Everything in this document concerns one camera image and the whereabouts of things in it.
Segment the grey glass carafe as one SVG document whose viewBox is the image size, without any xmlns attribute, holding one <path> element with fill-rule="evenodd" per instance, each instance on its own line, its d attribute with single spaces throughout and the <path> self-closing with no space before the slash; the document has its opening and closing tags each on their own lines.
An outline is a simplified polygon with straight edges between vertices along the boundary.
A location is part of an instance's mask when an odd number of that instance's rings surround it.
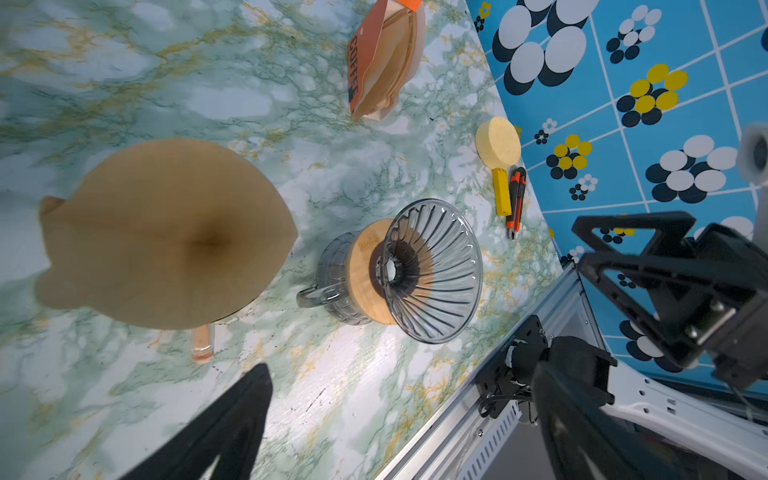
<svg viewBox="0 0 768 480">
<path fill-rule="evenodd" d="M 300 308 L 323 307 L 337 320 L 351 326 L 373 322 L 352 298 L 347 282 L 346 262 L 358 235 L 359 232 L 344 233 L 324 249 L 317 266 L 315 285 L 296 295 Z"/>
</svg>

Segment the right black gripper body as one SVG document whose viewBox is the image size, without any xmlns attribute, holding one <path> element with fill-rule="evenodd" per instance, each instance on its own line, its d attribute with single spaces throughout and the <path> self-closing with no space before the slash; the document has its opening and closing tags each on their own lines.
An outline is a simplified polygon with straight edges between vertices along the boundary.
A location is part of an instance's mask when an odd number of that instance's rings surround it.
<svg viewBox="0 0 768 480">
<path fill-rule="evenodd" d="M 707 226 L 692 246 L 705 283 L 686 333 L 712 358 L 716 378 L 748 389 L 767 378 L 767 253 L 720 224 Z"/>
</svg>

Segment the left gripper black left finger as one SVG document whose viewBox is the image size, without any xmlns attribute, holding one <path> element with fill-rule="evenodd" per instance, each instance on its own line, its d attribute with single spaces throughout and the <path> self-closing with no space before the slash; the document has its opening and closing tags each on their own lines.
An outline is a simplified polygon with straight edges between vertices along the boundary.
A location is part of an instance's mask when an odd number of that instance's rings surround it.
<svg viewBox="0 0 768 480">
<path fill-rule="evenodd" d="M 126 479 L 248 479 L 273 394 L 270 371 L 256 365 Z"/>
</svg>

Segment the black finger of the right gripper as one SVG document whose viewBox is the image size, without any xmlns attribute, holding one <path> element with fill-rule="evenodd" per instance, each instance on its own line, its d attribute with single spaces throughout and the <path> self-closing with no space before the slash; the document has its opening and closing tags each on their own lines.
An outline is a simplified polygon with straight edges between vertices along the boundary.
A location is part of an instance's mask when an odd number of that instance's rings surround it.
<svg viewBox="0 0 768 480">
<path fill-rule="evenodd" d="M 692 235 L 695 224 L 696 218 L 684 211 L 582 215 L 572 226 L 580 243 L 571 249 L 571 262 L 598 252 L 693 258 L 702 248 Z"/>
</svg>

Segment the brown paper coffee filter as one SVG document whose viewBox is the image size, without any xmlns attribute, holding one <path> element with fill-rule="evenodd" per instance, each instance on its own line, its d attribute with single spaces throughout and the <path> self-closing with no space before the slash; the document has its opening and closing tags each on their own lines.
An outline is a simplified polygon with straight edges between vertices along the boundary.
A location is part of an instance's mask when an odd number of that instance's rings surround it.
<svg viewBox="0 0 768 480">
<path fill-rule="evenodd" d="M 213 142 L 119 151 L 68 198 L 41 200 L 49 268 L 35 293 L 153 329 L 186 330 L 257 298 L 297 239 L 290 210 L 248 160 Z"/>
</svg>

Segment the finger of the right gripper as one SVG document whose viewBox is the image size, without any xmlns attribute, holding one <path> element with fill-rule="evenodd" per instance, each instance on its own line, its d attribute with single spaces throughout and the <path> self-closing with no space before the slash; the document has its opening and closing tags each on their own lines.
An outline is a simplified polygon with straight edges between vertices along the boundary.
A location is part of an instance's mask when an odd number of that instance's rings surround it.
<svg viewBox="0 0 768 480">
<path fill-rule="evenodd" d="M 720 281 L 712 262 L 590 252 L 580 274 L 607 297 L 662 354 L 681 368 L 701 356 L 720 362 L 715 339 Z"/>
</svg>

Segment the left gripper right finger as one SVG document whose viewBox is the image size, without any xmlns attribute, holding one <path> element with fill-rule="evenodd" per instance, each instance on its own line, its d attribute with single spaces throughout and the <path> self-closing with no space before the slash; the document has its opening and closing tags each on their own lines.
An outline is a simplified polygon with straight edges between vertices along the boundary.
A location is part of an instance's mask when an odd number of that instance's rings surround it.
<svg viewBox="0 0 768 480">
<path fill-rule="evenodd" d="M 586 390 L 547 363 L 532 380 L 538 423 L 557 479 L 679 479 L 669 462 L 603 413 Z"/>
</svg>

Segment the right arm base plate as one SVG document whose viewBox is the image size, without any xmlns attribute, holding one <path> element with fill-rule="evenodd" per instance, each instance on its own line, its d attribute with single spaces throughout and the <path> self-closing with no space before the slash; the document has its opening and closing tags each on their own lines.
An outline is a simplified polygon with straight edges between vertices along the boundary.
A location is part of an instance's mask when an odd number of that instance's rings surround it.
<svg viewBox="0 0 768 480">
<path fill-rule="evenodd" d="M 532 398 L 530 384 L 534 369 L 548 348 L 537 315 L 530 315 L 516 325 L 511 337 L 491 356 L 475 379 L 481 417 L 497 418 L 509 402 Z"/>
</svg>

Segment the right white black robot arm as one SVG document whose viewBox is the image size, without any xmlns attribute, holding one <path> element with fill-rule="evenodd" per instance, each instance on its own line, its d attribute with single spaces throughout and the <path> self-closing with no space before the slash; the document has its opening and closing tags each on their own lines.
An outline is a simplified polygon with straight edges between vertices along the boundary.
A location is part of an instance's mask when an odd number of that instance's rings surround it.
<svg viewBox="0 0 768 480">
<path fill-rule="evenodd" d="M 690 237 L 682 212 L 581 216 L 577 268 L 673 364 L 700 356 L 737 396 L 767 376 L 767 214 L 751 237 L 721 224 Z M 629 421 L 747 479 L 767 475 L 767 430 L 640 374 L 574 337 L 514 340 L 515 398 L 533 402 L 560 479 L 671 479 L 675 470 L 620 427 Z"/>
</svg>

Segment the grey glass dripper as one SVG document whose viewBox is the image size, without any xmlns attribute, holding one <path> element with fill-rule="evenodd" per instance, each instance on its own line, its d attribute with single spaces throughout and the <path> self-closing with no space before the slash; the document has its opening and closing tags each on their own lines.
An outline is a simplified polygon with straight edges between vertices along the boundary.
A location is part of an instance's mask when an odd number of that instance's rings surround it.
<svg viewBox="0 0 768 480">
<path fill-rule="evenodd" d="M 419 342 L 453 340 L 478 308 L 479 242 L 463 215 L 443 200 L 416 200 L 395 216 L 377 268 L 393 319 Z"/>
</svg>

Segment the amber glass carafe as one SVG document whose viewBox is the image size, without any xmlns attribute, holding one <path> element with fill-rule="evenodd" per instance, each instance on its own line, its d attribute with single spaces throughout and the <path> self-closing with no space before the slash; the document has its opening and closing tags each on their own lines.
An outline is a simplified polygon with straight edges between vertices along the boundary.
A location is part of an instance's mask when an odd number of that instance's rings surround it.
<svg viewBox="0 0 768 480">
<path fill-rule="evenodd" d="M 192 330 L 192 359 L 196 363 L 210 362 L 214 357 L 214 325 L 206 324 Z"/>
</svg>

